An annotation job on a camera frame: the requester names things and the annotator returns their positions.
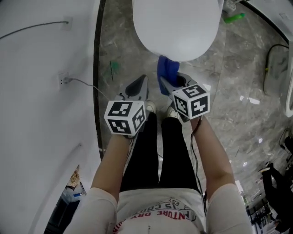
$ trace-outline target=wall outlet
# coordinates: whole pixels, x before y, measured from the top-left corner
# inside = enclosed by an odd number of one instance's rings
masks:
[[[65,82],[66,78],[68,78],[68,72],[57,75],[58,91],[63,90],[67,86],[68,82]]]
[[[72,27],[73,18],[70,16],[64,16],[63,21],[68,21],[68,24],[66,23],[62,24],[60,30],[70,31]]]

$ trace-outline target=green object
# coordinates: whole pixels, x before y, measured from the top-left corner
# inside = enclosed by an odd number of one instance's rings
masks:
[[[234,15],[233,17],[229,17],[227,19],[224,19],[224,22],[226,24],[229,24],[229,23],[231,23],[231,22],[233,22],[235,20],[240,20],[240,19],[244,18],[244,16],[245,16],[244,13],[240,13],[240,14]]]

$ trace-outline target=black and white cube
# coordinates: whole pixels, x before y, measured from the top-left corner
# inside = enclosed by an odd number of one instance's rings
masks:
[[[112,134],[134,136],[146,120],[143,101],[109,101],[104,115]]]
[[[189,119],[210,112],[210,93],[196,84],[173,92],[176,110]]]

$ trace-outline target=black pants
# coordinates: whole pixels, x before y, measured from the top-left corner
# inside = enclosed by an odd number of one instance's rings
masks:
[[[263,172],[262,176],[266,199],[282,221],[282,225],[278,225],[276,230],[284,232],[291,226],[293,193],[285,178],[275,168]],[[277,188],[273,187],[271,177],[275,179]]]
[[[190,188],[198,191],[180,121],[176,118],[166,118],[161,126],[164,153],[160,181],[157,116],[150,113],[144,131],[137,136],[120,192],[143,188]]]

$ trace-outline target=white sneaker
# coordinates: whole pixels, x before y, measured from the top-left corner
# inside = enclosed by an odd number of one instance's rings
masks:
[[[146,101],[146,110],[156,114],[156,105],[152,101]]]
[[[173,109],[173,107],[169,106],[166,112],[166,118],[172,117],[176,119],[180,119],[180,115],[178,114],[177,111]]]

